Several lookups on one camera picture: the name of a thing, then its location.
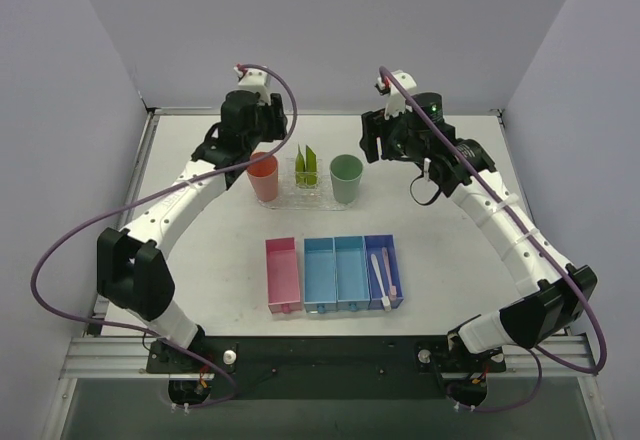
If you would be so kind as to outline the yellow-green toothpaste tube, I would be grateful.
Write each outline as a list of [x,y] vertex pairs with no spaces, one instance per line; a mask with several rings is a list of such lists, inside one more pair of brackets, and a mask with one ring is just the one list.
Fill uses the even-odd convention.
[[309,146],[305,147],[303,181],[306,187],[315,187],[318,183],[317,156]]
[[306,167],[305,157],[302,154],[301,148],[297,148],[297,154],[294,161],[294,174],[295,183],[298,187],[304,187],[306,185]]

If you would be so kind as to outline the orange plastic cup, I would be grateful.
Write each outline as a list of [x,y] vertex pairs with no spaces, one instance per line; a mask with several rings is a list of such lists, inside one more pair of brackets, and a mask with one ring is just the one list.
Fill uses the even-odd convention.
[[278,160],[265,152],[253,153],[256,160],[247,168],[247,175],[256,197],[262,202],[271,202],[278,196]]

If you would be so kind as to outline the green plastic cup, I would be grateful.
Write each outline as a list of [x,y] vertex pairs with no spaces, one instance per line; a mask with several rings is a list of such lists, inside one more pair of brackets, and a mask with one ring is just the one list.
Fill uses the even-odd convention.
[[359,158],[349,154],[336,156],[329,166],[333,195],[341,204],[353,202],[363,174],[363,164]]

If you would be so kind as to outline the clear textured plastic box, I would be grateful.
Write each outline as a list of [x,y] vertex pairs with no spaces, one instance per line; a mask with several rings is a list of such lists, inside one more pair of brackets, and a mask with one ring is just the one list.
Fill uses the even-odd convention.
[[333,201],[331,180],[323,161],[317,160],[318,183],[315,187],[298,187],[295,183],[293,157],[286,158],[279,171],[279,196],[287,207],[326,208]]

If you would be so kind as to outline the pink toothbrush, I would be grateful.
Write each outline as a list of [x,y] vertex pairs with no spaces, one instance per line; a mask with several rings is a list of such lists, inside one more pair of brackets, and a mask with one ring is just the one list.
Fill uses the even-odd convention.
[[386,247],[382,248],[382,256],[383,256],[386,277],[388,282],[388,297],[390,300],[395,300],[397,298],[397,289],[396,289],[396,286],[393,284],[390,257],[389,257],[388,249]]

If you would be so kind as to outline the white toothbrush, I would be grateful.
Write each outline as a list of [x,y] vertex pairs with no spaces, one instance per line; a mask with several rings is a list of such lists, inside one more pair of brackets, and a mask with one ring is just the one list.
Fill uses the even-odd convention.
[[379,265],[379,261],[378,258],[375,254],[371,254],[370,255],[370,259],[371,259],[371,264],[374,270],[374,274],[381,292],[381,303],[383,306],[383,309],[385,311],[390,311],[391,310],[391,303],[389,300],[389,297],[385,291],[384,288],[384,283],[383,283],[383,278],[382,278],[382,274],[381,274],[381,269],[380,269],[380,265]]

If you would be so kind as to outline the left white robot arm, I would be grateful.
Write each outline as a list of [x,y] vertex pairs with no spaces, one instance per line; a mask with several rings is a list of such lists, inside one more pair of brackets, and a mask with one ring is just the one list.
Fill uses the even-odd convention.
[[172,342],[169,358],[183,371],[202,365],[205,347],[195,340],[202,329],[174,299],[169,254],[199,214],[244,173],[257,146],[286,134],[279,94],[228,93],[219,122],[192,153],[174,191],[122,229],[104,230],[97,240],[98,293]]

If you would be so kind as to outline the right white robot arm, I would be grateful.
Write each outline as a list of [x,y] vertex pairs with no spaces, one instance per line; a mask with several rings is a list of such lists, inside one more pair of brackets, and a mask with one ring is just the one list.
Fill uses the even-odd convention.
[[533,225],[487,151],[444,120],[441,95],[414,99],[432,127],[411,110],[394,117],[365,112],[360,147],[370,163],[398,160],[426,168],[438,193],[474,221],[514,280],[519,300],[460,325],[455,343],[471,354],[504,345],[533,348],[582,315],[581,301],[591,296],[597,277],[589,266],[575,267]]

